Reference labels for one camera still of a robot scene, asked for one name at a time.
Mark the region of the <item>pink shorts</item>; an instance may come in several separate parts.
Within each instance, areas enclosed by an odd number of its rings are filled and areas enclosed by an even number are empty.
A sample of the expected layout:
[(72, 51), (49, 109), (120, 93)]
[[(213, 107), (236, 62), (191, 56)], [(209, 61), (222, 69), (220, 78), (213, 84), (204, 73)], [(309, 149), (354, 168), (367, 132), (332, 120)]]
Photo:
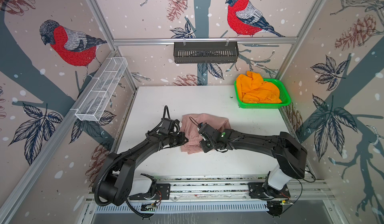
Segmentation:
[(198, 124), (207, 123), (216, 130), (223, 131), (224, 129), (231, 129), (229, 119), (217, 117), (209, 114), (188, 114), (182, 118), (181, 132), (185, 133), (186, 138), (189, 140), (186, 144), (181, 146), (181, 151), (188, 155), (200, 153), (203, 151), (200, 141), (203, 140), (198, 132), (198, 127), (190, 118), (194, 119)]

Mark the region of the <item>orange shorts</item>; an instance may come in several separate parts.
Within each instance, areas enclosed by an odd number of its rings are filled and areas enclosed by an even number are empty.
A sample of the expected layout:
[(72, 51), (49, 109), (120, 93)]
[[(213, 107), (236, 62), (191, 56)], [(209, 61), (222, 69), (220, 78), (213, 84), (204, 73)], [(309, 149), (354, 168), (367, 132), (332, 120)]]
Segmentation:
[(236, 89), (239, 100), (243, 103), (282, 103), (279, 88), (265, 81), (259, 73), (248, 71), (236, 79)]

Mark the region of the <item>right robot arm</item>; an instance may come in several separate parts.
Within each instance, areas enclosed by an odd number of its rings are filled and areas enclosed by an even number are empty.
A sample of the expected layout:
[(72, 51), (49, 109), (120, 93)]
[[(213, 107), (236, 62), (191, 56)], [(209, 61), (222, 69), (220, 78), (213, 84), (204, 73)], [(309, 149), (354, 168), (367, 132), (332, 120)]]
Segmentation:
[(209, 124), (198, 124), (203, 138), (200, 145), (204, 153), (211, 150), (225, 153), (229, 150), (245, 150), (261, 153), (277, 160), (278, 165), (268, 173), (261, 187), (251, 188), (250, 197), (269, 201), (282, 193), (291, 179), (302, 180), (307, 165), (307, 150), (289, 133), (278, 136), (260, 136), (241, 133), (232, 129), (219, 131)]

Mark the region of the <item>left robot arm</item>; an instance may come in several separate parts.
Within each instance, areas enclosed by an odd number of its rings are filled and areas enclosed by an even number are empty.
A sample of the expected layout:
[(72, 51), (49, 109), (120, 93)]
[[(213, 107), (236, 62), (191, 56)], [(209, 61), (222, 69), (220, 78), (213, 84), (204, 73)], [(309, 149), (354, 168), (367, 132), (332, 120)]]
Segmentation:
[(147, 133), (144, 141), (128, 151), (108, 154), (92, 187), (96, 204), (101, 207), (109, 204), (116, 206), (123, 204), (132, 195), (137, 166), (165, 146), (179, 147), (188, 141), (183, 132), (168, 135)]

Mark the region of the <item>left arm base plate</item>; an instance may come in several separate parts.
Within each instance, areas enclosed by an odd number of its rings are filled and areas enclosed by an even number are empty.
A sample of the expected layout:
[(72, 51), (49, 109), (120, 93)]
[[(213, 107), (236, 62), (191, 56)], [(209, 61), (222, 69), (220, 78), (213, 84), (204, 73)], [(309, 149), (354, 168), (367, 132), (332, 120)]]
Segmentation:
[(171, 193), (170, 184), (157, 184), (156, 190), (152, 196), (150, 193), (137, 194), (135, 196), (129, 197), (129, 200), (130, 201), (152, 201), (152, 200), (159, 201), (160, 199), (169, 200), (170, 193)]

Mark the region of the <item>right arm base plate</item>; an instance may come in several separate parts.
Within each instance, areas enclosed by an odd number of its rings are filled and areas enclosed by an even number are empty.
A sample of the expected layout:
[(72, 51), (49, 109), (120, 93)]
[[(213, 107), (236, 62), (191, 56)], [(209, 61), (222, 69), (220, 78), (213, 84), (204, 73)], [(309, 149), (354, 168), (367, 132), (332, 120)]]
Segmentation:
[(287, 186), (284, 186), (282, 190), (276, 190), (265, 183), (248, 183), (249, 196), (251, 199), (258, 199), (262, 201), (272, 200), (290, 200), (291, 195)]

